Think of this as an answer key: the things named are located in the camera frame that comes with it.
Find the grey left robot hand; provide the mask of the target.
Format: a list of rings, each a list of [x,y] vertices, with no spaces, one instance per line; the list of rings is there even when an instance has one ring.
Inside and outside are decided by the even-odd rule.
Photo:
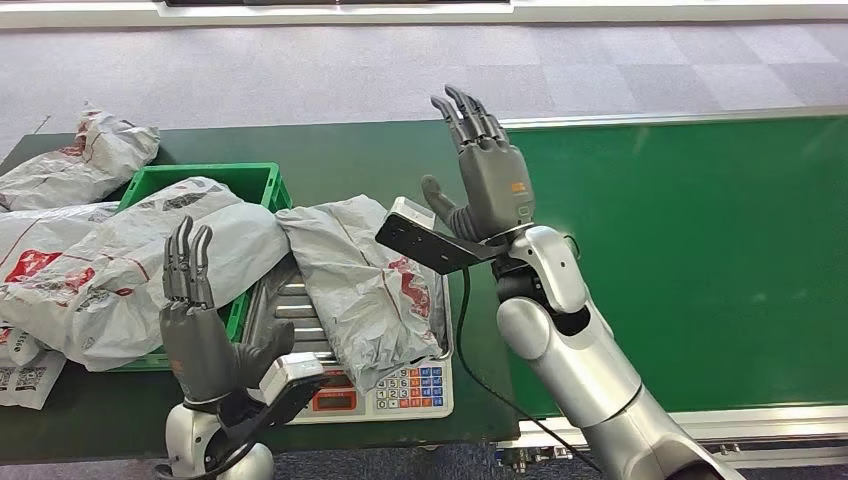
[[[165,240],[166,305],[159,320],[163,348],[185,401],[204,404],[237,390],[259,388],[272,363],[292,352],[295,326],[291,322],[274,325],[259,346],[232,342],[208,279],[213,231],[202,225],[191,236],[192,228],[193,218],[187,215]]]

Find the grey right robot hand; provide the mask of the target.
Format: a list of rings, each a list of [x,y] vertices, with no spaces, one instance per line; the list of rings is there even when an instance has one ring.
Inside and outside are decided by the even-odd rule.
[[[535,195],[526,161],[499,120],[482,102],[445,85],[444,98],[432,96],[457,151],[467,204],[450,200],[432,175],[421,179],[422,193],[455,237],[482,242],[531,225]]]

